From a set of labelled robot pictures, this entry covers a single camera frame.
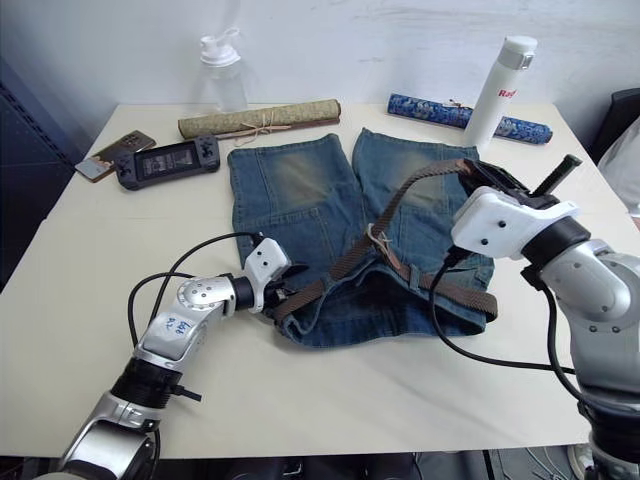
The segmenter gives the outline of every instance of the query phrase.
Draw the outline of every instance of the white table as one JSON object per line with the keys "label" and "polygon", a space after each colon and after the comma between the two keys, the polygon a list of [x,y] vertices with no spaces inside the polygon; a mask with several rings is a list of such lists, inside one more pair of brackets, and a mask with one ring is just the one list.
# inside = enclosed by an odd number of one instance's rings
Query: white table
{"label": "white table", "polygon": [[[92,151],[140,129],[159,145],[181,138],[176,120],[194,106],[120,106]],[[566,153],[585,163],[557,190],[580,204],[583,224],[614,248],[640,255],[640,234],[552,105],[511,114],[550,125],[547,146],[495,140],[484,160],[535,187]],[[382,105],[344,106],[338,126],[261,136],[247,147],[335,132],[347,156],[362,127],[400,138],[455,144],[462,132],[384,114]],[[184,251],[231,231],[232,194],[221,143],[218,173],[138,192],[110,176],[74,176],[0,296],[0,454],[59,456],[130,352],[126,300],[142,277],[165,271]],[[501,260],[490,291],[500,317],[465,348],[546,362],[544,298]],[[208,247],[181,268],[239,273],[233,241]],[[154,288],[136,305],[139,329]],[[164,305],[170,302],[170,295]],[[561,319],[559,357],[570,364]],[[294,346],[248,313],[210,330],[183,383],[198,404],[174,398],[162,422],[163,457],[233,457],[463,450],[586,440],[588,424],[552,374],[478,364],[436,338],[405,336],[335,350]]]}

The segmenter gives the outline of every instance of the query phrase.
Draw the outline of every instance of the faded denim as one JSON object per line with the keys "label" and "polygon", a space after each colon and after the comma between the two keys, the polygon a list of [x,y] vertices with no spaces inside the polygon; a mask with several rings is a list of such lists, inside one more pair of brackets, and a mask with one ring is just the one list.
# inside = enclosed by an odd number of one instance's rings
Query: faded denim
{"label": "faded denim", "polygon": [[[467,157],[475,148],[412,142],[363,129],[353,152],[353,170],[336,135],[279,147],[237,149],[228,161],[235,196],[236,231],[261,231],[294,262],[309,270],[287,279],[298,290],[322,278],[323,298],[289,315],[280,331],[310,347],[352,345],[406,333],[434,335],[428,292],[417,286],[421,272],[435,273],[451,246],[453,214],[467,196],[457,175],[428,178],[405,195],[389,228],[391,248],[412,268],[400,278],[371,249],[346,278],[327,271],[380,216],[402,183],[430,163]],[[238,239],[242,262],[251,251]],[[493,262],[473,255],[445,279],[486,290]],[[486,315],[438,297],[438,319],[449,335],[484,331]]]}

